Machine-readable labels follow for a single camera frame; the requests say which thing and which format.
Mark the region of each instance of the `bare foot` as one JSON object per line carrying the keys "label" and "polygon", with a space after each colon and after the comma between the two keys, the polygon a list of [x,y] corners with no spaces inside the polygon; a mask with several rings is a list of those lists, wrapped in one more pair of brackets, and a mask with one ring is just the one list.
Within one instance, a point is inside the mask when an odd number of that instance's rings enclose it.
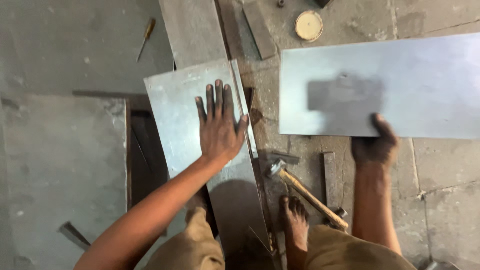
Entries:
{"label": "bare foot", "polygon": [[288,270],[301,270],[307,256],[308,212],[297,197],[280,198]]}

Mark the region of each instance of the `screwdriver handle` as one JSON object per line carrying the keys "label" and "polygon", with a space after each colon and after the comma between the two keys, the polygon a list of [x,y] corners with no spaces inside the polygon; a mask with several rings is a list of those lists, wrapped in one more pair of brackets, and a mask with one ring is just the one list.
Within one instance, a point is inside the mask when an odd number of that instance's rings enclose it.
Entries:
{"label": "screwdriver handle", "polygon": [[153,28],[155,27],[155,19],[154,18],[150,18],[150,20],[148,20],[148,26],[147,26],[147,29],[145,30],[145,34],[144,34],[144,38],[145,40],[148,40],[150,38],[150,35],[152,34],[152,31],[153,31]]}

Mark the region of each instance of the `hand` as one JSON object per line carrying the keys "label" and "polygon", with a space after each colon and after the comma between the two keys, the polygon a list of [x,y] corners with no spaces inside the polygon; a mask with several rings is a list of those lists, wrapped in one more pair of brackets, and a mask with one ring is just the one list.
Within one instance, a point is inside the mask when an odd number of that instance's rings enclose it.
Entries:
{"label": "hand", "polygon": [[352,137],[352,156],[357,168],[369,163],[389,169],[396,160],[398,138],[390,125],[378,113],[372,114],[372,125],[379,137]]}
{"label": "hand", "polygon": [[196,97],[198,117],[200,118],[200,147],[202,157],[207,162],[215,162],[222,168],[240,151],[245,140],[248,115],[243,115],[235,130],[232,90],[229,85],[223,87],[221,80],[215,81],[216,100],[213,98],[213,86],[207,85],[207,113],[201,97]]}

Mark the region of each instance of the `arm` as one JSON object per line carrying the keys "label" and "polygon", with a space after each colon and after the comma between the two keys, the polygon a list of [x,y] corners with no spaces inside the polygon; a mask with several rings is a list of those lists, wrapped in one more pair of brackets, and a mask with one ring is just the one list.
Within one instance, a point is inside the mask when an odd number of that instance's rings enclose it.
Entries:
{"label": "arm", "polygon": [[379,114],[373,115],[372,123],[380,137],[352,138],[356,165],[352,235],[402,255],[392,220],[390,179],[398,139]]}
{"label": "arm", "polygon": [[216,102],[213,86],[207,85],[207,113],[202,98],[195,98],[202,156],[114,222],[82,255],[75,270],[133,269],[183,205],[238,154],[248,116],[242,116],[236,132],[230,86],[223,88],[220,80],[215,85]]}

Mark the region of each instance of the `wooden hammer handle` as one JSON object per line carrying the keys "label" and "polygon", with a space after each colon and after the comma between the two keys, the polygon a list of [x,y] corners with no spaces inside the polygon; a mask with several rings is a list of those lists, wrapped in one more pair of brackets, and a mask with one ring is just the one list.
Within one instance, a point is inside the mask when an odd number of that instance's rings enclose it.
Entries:
{"label": "wooden hammer handle", "polygon": [[325,204],[319,201],[315,196],[313,196],[298,180],[295,176],[289,173],[285,169],[281,169],[278,172],[278,176],[285,181],[288,185],[291,185],[298,193],[300,193],[309,203],[313,205],[317,210],[319,210],[322,214],[324,214],[330,222],[346,231],[348,228],[348,223],[345,222],[341,217],[337,216],[332,210],[330,210]]}

